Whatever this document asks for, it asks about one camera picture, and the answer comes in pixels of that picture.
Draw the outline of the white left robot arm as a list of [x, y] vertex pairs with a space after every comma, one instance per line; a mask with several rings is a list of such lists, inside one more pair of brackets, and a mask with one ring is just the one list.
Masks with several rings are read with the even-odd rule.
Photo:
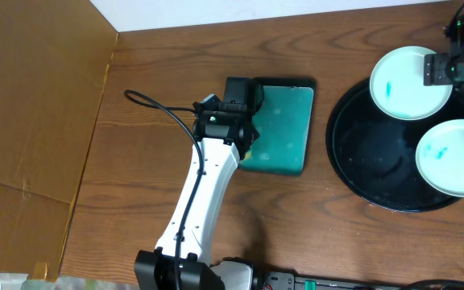
[[256, 289], [246, 262], [211, 263], [213, 233], [232, 175], [259, 137], [252, 118], [263, 89], [248, 77], [228, 77], [224, 97], [193, 103], [195, 121], [176, 122], [193, 144], [188, 175], [176, 209], [153, 251], [140, 251], [134, 270], [141, 289]]

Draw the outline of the mint plate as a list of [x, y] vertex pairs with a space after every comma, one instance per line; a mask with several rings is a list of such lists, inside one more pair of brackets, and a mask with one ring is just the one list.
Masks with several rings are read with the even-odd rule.
[[436, 190], [464, 197], [464, 119], [442, 122], [429, 129], [417, 144], [416, 166]]
[[452, 85], [425, 86], [425, 56], [429, 48], [407, 46], [383, 56], [372, 70], [369, 87], [374, 103], [385, 114], [404, 121], [427, 118], [449, 100]]

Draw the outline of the mint plate top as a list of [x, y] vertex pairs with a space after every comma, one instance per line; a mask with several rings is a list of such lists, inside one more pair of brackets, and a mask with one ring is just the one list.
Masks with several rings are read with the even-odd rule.
[[374, 103], [385, 114], [404, 121], [427, 118], [449, 100], [452, 85], [425, 86], [425, 56], [429, 48], [407, 46], [383, 56], [372, 70], [369, 87]]

